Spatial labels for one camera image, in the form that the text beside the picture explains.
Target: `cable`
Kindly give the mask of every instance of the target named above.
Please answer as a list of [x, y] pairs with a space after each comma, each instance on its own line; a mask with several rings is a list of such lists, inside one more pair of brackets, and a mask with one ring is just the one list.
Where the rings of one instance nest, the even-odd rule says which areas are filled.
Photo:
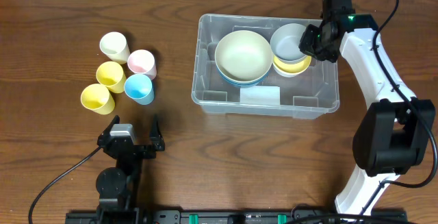
[[402, 98], [403, 101], [408, 105], [410, 111], [412, 111], [412, 114], [417, 117], [418, 121], [423, 126], [426, 133], [428, 134], [428, 136], [430, 138], [430, 143], [432, 145], [432, 151], [433, 151], [433, 165], [432, 165], [432, 169], [430, 171], [429, 176], [423, 182], [418, 183], [418, 184], [406, 184], [406, 183], [395, 182], [395, 181], [391, 181], [391, 180], [383, 180], [378, 185], [377, 189], [374, 191], [373, 195], [368, 200], [366, 205], [362, 208], [360, 215], [363, 215], [365, 213], [365, 211], [369, 208], [369, 206], [371, 205], [373, 200], [377, 197], [377, 195], [381, 191], [381, 189], [385, 187], [385, 184], [393, 184], [395, 186], [401, 186], [401, 187], [405, 187], [405, 188], [421, 188], [421, 187], [429, 184], [432, 181], [435, 174], [437, 173], [438, 159], [437, 159], [437, 143], [435, 141], [435, 137], [433, 136], [432, 131], [427, 126], [426, 121], [424, 120], [423, 116], [417, 111], [417, 109], [415, 107], [412, 106], [409, 99], [399, 89], [399, 85], [397, 85], [395, 83], [395, 81], [391, 78], [391, 75], [389, 74], [388, 70], [385, 68], [385, 65], [383, 64], [382, 59], [378, 54], [378, 46], [376, 45], [377, 36], [380, 34], [382, 29], [386, 26], [386, 24], [388, 24], [388, 22], [391, 20], [393, 15], [396, 13], [396, 11], [398, 9], [398, 3], [399, 3], [399, 0], [396, 0], [396, 5], [395, 5], [393, 11], [388, 16], [386, 21], [377, 29], [376, 33], [374, 34], [374, 37], [372, 39], [372, 49], [373, 49], [374, 55], [376, 56], [378, 64], [382, 68], [382, 71], [384, 72], [386, 78], [388, 79], [389, 83], [391, 84], [393, 90], [395, 90], [397, 92], [397, 94], [400, 96], [400, 98]]
[[40, 200], [41, 196], [52, 186], [54, 185], [54, 183], [58, 182], [60, 179], [62, 179], [65, 175], [68, 175], [71, 171], [75, 170], [78, 166], [81, 166], [84, 162], [88, 161], [88, 159], [90, 159], [92, 156], [95, 155], [95, 153], [97, 153], [97, 151], [99, 151], [100, 149], [102, 149], [102, 147], [97, 147], [97, 149], [95, 149], [93, 152], [91, 152], [90, 155], [87, 155], [87, 157], [85, 157], [84, 159], [82, 159], [82, 161], [78, 162], [76, 165], [72, 166], [70, 169], [68, 169], [67, 171], [63, 172], [60, 176], [56, 177], [56, 179], [54, 179], [52, 182], [50, 182], [50, 184], [48, 184], [46, 187], [44, 187], [44, 189], [41, 190], [40, 194], [38, 194], [38, 196], [36, 196], [34, 202], [30, 205], [30, 209], [29, 209], [29, 215], [27, 216], [28, 220], [29, 220], [29, 224], [33, 224], [32, 222], [32, 213], [34, 212], [34, 208], [36, 203], [38, 202], [38, 200]]
[[307, 223], [308, 221], [321, 221], [321, 220], [329, 220], [329, 219], [354, 219], [358, 221], [364, 220], [372, 223], [383, 223], [383, 224], [415, 224], [407, 221], [386, 219], [376, 216], [361, 216], [357, 214], [324, 214], [320, 216], [307, 216], [286, 222], [285, 224], [299, 224], [299, 223]]

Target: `clear plastic bin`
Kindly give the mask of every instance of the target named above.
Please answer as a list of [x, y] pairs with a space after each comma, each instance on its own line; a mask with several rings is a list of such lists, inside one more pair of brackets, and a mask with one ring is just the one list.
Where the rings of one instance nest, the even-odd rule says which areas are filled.
[[214, 52], [224, 36], [237, 30], [250, 30], [268, 42], [273, 33], [289, 23], [319, 25], [320, 20], [269, 18], [205, 14], [199, 20], [198, 43], [194, 63], [192, 99], [207, 113], [262, 114], [316, 119], [339, 107], [337, 64], [312, 59], [309, 68], [295, 77], [282, 77], [271, 67], [268, 76], [257, 86], [277, 86], [275, 104], [241, 103], [241, 88], [225, 81], [216, 68]]

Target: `bowl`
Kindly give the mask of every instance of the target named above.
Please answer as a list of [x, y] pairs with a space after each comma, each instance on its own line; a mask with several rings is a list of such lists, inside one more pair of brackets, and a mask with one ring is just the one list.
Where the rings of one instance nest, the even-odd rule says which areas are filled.
[[291, 23], [278, 28], [271, 37], [270, 46], [274, 55], [283, 63], [296, 64], [303, 61], [307, 55], [298, 48], [306, 27]]
[[309, 67], [310, 62], [312, 61], [312, 57], [306, 55], [303, 61], [296, 63], [296, 64], [286, 64], [276, 56], [274, 56], [274, 59], [272, 61], [272, 64], [274, 65], [274, 70], [283, 77], [295, 77], [298, 74], [306, 71], [306, 69]]
[[226, 35], [215, 51], [219, 73], [237, 86], [253, 86], [260, 82], [268, 74], [272, 59], [269, 42], [246, 30]]

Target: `wood grain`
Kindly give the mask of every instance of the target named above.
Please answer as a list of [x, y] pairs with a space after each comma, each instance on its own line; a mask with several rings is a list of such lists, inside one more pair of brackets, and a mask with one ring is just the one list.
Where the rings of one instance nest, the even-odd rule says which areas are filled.
[[[382, 23], [394, 0], [354, 0]], [[146, 135], [158, 114], [167, 147], [145, 162], [139, 204], [199, 209], [331, 206], [355, 165], [351, 142], [365, 101], [350, 67], [339, 61], [341, 106], [313, 121], [206, 115], [190, 98], [198, 20], [205, 13], [318, 18], [320, 0], [0, 0], [0, 223], [26, 223], [34, 197], [90, 153], [113, 114]], [[401, 0], [383, 31], [388, 55], [417, 96], [438, 103], [438, 0]], [[114, 95], [101, 116], [79, 96], [95, 83], [100, 37], [127, 35], [130, 49], [157, 56], [156, 100], [140, 106]], [[420, 166], [400, 180], [419, 182]], [[94, 183], [114, 161], [98, 153], [56, 184], [34, 211], [35, 223], [63, 223], [70, 210], [93, 210]], [[391, 186], [379, 207], [405, 208], [418, 223], [438, 222], [438, 183]]]

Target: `green strip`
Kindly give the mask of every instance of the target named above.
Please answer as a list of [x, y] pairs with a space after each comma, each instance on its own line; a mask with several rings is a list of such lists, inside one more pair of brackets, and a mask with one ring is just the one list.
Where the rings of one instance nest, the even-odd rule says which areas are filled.
[[198, 215], [197, 214], [189, 215], [189, 224], [198, 224]]
[[287, 222], [287, 216], [285, 214], [279, 214], [278, 224], [285, 224]]

